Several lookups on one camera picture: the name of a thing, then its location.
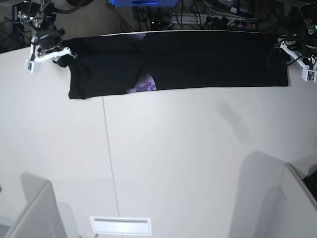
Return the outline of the blue box at top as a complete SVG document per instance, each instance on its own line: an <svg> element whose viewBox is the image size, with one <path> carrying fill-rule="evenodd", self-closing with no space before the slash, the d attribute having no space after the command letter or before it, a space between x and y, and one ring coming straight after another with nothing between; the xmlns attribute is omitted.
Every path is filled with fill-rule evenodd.
<svg viewBox="0 0 317 238"><path fill-rule="evenodd" d="M178 0L104 0L110 7L174 8Z"/></svg>

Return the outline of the dark T-shirt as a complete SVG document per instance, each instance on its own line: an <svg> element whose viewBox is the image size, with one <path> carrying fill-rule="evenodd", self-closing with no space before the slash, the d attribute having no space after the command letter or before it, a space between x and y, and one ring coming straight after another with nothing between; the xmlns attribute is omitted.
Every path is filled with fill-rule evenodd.
<svg viewBox="0 0 317 238"><path fill-rule="evenodd" d="M288 57L271 34L166 31L64 41L70 99L206 87L286 87Z"/></svg>

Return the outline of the white power strip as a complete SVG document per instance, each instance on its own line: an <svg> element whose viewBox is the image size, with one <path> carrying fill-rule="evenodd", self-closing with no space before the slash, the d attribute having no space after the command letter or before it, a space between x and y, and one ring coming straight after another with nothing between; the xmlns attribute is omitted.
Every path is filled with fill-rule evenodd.
<svg viewBox="0 0 317 238"><path fill-rule="evenodd" d="M258 19L255 18L243 18L231 15L208 15L208 14L194 14L194 13L184 13L176 15L173 13L170 18L170 22L173 24L182 25L197 25L198 27L203 27L204 29L211 30L247 30L255 31Z"/></svg>

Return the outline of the black keyboard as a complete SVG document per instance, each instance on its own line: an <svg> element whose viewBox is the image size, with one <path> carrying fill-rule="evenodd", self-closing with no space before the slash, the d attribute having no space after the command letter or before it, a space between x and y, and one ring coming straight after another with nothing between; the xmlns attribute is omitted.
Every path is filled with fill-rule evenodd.
<svg viewBox="0 0 317 238"><path fill-rule="evenodd" d="M303 179L305 185L308 190L312 194L312 196L317 199L317 171L313 172L310 176L306 176Z"/></svg>

